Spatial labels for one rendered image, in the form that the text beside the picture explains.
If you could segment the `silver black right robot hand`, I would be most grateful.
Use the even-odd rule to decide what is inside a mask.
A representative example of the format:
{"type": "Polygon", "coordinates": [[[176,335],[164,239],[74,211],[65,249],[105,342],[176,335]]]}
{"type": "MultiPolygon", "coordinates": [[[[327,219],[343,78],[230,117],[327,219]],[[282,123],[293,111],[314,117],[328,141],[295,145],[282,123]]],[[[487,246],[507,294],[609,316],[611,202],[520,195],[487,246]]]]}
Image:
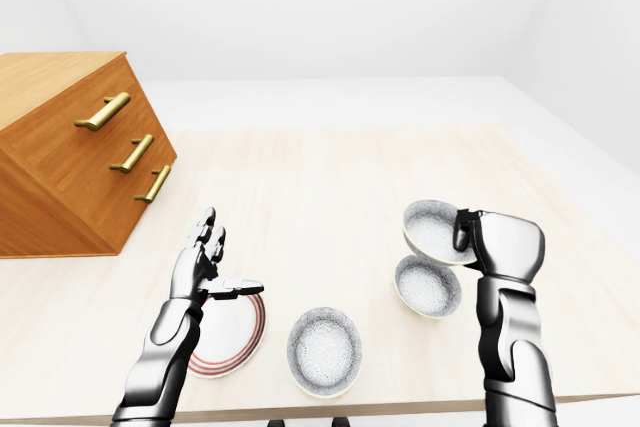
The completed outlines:
{"type": "Polygon", "coordinates": [[[461,209],[453,247],[459,252],[472,248],[476,260],[469,268],[530,284],[544,260],[545,236],[537,224],[519,217],[461,209]]]}

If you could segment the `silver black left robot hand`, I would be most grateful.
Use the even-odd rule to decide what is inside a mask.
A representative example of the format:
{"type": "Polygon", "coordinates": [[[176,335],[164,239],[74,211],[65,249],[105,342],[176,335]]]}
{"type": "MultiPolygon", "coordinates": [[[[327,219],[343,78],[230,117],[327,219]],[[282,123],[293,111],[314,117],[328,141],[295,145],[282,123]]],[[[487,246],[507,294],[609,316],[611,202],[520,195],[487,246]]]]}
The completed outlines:
{"type": "Polygon", "coordinates": [[[209,297],[231,300],[264,291],[258,281],[219,276],[218,263],[224,255],[226,230],[215,227],[215,219],[215,209],[208,207],[193,226],[174,266],[171,298],[190,299],[202,306],[209,297]]]}

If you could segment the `patterned black white bowl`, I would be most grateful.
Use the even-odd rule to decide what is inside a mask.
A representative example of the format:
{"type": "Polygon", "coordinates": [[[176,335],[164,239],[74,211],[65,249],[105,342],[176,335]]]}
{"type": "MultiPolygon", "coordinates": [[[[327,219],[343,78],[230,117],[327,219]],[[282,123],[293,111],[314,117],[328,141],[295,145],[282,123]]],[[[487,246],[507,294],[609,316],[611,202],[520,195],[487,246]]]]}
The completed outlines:
{"type": "Polygon", "coordinates": [[[406,256],[398,263],[394,284],[401,300],[425,317],[449,316],[462,300],[458,277],[448,266],[415,255],[406,256]]]}
{"type": "Polygon", "coordinates": [[[318,307],[304,313],[287,341],[289,370],[309,395],[337,397],[357,378],[363,360],[358,329],[343,312],[318,307]]]}
{"type": "Polygon", "coordinates": [[[403,213],[403,235],[409,248],[438,266],[475,262],[471,246],[462,252],[453,247],[457,211],[456,206],[439,200],[418,200],[409,204],[403,213]]]}

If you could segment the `white plate with red rings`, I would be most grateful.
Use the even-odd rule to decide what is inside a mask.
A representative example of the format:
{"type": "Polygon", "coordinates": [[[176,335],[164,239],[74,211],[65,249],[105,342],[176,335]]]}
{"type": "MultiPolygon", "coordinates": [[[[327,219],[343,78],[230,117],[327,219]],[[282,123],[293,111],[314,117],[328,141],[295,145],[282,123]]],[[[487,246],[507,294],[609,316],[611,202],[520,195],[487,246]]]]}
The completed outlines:
{"type": "Polygon", "coordinates": [[[231,374],[259,347],[266,328],[266,308],[260,294],[233,300],[210,298],[203,308],[200,338],[188,372],[214,379],[231,374]]]}

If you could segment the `small wooden drawer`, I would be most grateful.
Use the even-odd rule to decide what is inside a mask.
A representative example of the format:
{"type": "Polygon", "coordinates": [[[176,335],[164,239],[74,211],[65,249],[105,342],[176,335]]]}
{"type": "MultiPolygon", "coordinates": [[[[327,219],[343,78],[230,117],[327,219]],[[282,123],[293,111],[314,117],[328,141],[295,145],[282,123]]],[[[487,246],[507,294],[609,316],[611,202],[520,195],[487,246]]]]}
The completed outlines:
{"type": "Polygon", "coordinates": [[[173,147],[162,143],[151,146],[130,173],[111,170],[109,165],[92,176],[82,190],[80,213],[109,247],[109,252],[122,250],[147,204],[134,199],[145,194],[155,180],[151,173],[176,158],[173,147]]]}

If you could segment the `medium wooden drawer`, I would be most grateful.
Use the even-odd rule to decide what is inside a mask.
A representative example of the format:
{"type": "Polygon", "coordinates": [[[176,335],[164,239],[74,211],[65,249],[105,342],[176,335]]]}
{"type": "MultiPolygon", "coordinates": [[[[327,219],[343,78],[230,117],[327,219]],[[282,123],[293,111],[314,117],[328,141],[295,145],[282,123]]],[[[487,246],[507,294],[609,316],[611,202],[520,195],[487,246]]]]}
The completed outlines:
{"type": "Polygon", "coordinates": [[[156,115],[127,106],[100,130],[71,125],[54,137],[40,166],[91,222],[104,226],[140,214],[161,170],[176,158],[156,115]]]}

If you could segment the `large wooden drawer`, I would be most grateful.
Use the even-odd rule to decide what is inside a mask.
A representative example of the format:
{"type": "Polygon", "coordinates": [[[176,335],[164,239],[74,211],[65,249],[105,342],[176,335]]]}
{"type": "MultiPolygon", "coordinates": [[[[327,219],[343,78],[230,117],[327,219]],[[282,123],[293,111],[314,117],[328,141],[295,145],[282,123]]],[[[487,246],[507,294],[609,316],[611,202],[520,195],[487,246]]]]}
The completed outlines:
{"type": "Polygon", "coordinates": [[[170,156],[125,53],[0,55],[0,145],[61,189],[170,156]]]}

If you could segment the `wooden cabinet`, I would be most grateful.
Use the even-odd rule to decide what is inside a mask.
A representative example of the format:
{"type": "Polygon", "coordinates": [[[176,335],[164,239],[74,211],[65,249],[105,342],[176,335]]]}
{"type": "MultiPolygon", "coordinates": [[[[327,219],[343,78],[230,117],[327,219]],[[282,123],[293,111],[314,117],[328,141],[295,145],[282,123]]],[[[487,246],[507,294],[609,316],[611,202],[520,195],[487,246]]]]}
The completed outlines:
{"type": "Polygon", "coordinates": [[[119,253],[175,158],[125,53],[0,55],[0,258],[119,253]]]}

